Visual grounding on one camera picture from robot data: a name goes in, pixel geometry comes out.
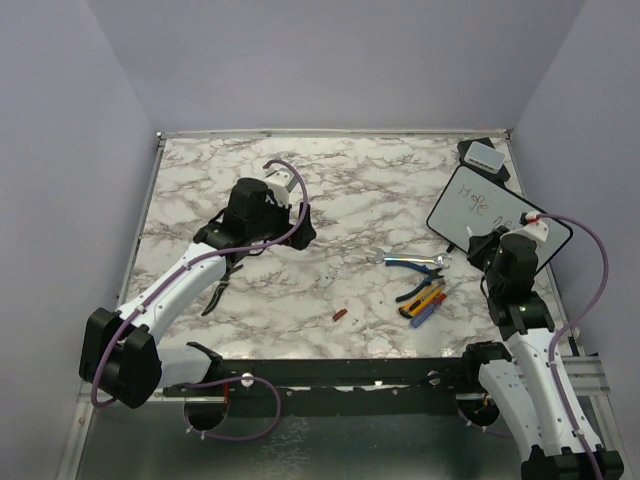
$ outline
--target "white wall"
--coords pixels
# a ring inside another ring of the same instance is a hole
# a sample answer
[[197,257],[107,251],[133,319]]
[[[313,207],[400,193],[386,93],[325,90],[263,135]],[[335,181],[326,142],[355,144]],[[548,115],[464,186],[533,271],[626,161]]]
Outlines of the white wall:
[[515,126],[583,0],[88,0],[159,130]]
[[[600,353],[611,402],[640,476],[640,3],[589,0],[514,133],[530,197],[604,239],[609,285],[582,340]],[[597,288],[601,262],[585,236],[553,261],[569,315]]]
[[87,316],[113,305],[156,139],[81,0],[0,15],[0,478],[56,474]]

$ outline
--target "metal floor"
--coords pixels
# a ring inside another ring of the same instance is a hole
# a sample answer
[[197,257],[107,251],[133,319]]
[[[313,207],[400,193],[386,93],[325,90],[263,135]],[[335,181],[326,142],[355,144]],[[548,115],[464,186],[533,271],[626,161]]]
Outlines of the metal floor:
[[[269,419],[232,419],[240,435]],[[93,415],[78,479],[415,480],[519,478],[515,442],[427,415],[284,418],[254,442],[185,434],[182,404],[112,406]]]

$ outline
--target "pliers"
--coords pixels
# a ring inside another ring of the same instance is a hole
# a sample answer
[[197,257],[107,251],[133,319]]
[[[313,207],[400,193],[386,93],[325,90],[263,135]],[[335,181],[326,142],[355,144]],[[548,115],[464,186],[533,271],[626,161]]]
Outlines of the pliers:
[[420,291],[423,288],[431,285],[431,282],[433,280],[436,280],[438,278],[444,278],[442,275],[440,275],[440,271],[442,270],[442,268],[431,269],[425,265],[417,265],[415,263],[402,262],[400,260],[387,260],[385,265],[387,267],[410,268],[411,270],[415,270],[416,272],[424,273],[426,275],[426,277],[424,277],[424,280],[422,280],[422,282],[420,282],[420,284],[416,288],[411,290],[409,293],[405,293],[404,295],[400,295],[399,297],[397,297],[396,302],[398,303],[404,302],[405,300],[409,300],[414,295],[417,295],[418,293],[420,293]]
[[204,307],[204,310],[200,314],[201,316],[204,317],[206,315],[209,315],[211,312],[213,312],[213,310],[218,306],[218,302],[220,302],[220,298],[222,298],[223,292],[229,286],[229,277],[231,277],[231,274],[237,272],[242,267],[243,265],[236,265],[235,267],[230,269],[227,273],[225,273],[222,276],[222,278],[220,279],[220,282],[218,283],[218,286],[213,292],[213,297],[211,297],[211,301],[209,301],[209,304],[206,307]]

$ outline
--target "marble tabletop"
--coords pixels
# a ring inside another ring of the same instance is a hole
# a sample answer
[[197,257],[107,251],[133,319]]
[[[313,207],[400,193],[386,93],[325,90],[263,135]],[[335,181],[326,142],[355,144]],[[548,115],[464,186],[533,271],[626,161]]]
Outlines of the marble tabletop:
[[[196,341],[225,358],[397,358],[459,355],[470,342],[499,340],[479,289],[480,272],[456,250],[446,271],[462,281],[438,311],[413,329],[397,312],[399,294],[422,275],[373,265],[367,247],[431,255],[447,241],[425,225],[458,165],[458,138],[226,138],[168,140],[135,260],[128,297],[180,257],[196,230],[225,207],[235,182],[262,178],[280,157],[304,177],[317,239],[304,251],[276,246],[246,258],[216,310],[200,314],[215,285],[171,326],[161,345]],[[502,139],[493,139],[521,192]],[[291,195],[297,205],[300,189]],[[543,270],[536,289],[560,324]],[[346,308],[337,322],[332,316]]]

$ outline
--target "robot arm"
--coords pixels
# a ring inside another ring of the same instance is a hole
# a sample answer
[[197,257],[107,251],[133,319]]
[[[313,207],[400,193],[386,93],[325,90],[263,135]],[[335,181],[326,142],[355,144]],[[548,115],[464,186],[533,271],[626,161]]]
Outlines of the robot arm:
[[[292,230],[289,193],[296,184],[289,170],[270,169],[264,181],[238,180],[227,207],[198,230],[193,243],[164,275],[116,312],[99,308],[89,317],[80,377],[93,382],[103,362],[99,388],[131,408],[142,405],[158,387],[202,381],[211,366],[206,349],[197,344],[157,345],[178,315],[249,253],[246,247],[282,238]],[[304,216],[297,230],[284,242],[297,250],[316,237],[308,205],[306,211],[301,205],[300,214]],[[216,253],[222,250],[227,254]],[[123,327],[104,359],[109,343]]]
[[589,457],[602,472],[612,473],[621,460],[618,452],[604,450],[586,420],[560,354],[555,352],[555,360],[549,361],[555,325],[544,301],[532,291],[538,265],[535,250],[548,233],[542,220],[531,220],[538,213],[523,217],[523,223],[529,222],[523,228],[500,227],[472,236],[467,255],[484,272],[491,319],[517,365],[502,344],[491,342],[469,346],[463,357],[513,433],[523,479],[598,478]]

